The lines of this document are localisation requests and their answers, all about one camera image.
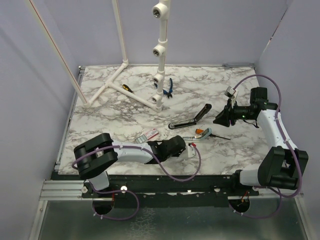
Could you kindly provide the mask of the black stapler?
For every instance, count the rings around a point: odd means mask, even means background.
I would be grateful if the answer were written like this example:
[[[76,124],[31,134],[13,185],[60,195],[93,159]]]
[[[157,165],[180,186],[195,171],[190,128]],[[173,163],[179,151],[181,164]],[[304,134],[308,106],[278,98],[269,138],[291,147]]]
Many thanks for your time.
[[[173,121],[168,124],[168,128],[170,130],[185,128],[196,125],[210,110],[212,109],[212,105],[206,103],[204,107],[200,110],[200,112],[193,118],[184,119],[179,121]]]

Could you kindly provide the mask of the red white staple box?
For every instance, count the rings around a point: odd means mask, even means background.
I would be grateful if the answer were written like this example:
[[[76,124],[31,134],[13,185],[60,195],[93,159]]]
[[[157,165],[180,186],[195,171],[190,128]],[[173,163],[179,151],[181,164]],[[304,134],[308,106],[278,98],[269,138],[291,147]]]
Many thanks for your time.
[[[137,137],[135,139],[135,143],[142,144],[142,143],[148,142],[149,140],[156,137],[157,135],[159,135],[158,130],[156,128],[152,128],[151,130],[149,130],[149,131],[143,133],[142,135],[140,135],[139,137]]]

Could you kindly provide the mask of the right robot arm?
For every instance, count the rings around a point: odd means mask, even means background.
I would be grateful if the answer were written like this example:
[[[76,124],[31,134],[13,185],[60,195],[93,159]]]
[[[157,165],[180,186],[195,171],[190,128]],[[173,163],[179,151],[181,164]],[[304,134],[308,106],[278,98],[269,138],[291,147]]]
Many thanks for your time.
[[[309,156],[289,139],[281,114],[276,112],[278,105],[268,100],[267,88],[252,88],[248,106],[238,105],[237,92],[232,87],[227,88],[225,95],[229,98],[227,104],[213,123],[230,127],[238,120],[253,120],[262,129],[269,148],[257,169],[236,171],[239,178],[230,182],[230,191],[240,196],[248,186],[296,190]]]

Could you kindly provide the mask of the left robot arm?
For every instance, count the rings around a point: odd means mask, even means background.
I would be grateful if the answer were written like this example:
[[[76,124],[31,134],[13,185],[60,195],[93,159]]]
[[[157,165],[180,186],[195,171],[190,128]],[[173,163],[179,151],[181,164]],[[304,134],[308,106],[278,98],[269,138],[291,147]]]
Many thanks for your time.
[[[179,135],[168,140],[126,144],[112,140],[109,133],[102,133],[74,148],[75,161],[71,167],[82,180],[93,185],[97,196],[106,197],[111,190],[107,168],[117,162],[158,164],[171,157],[179,157],[186,150],[186,143]]]

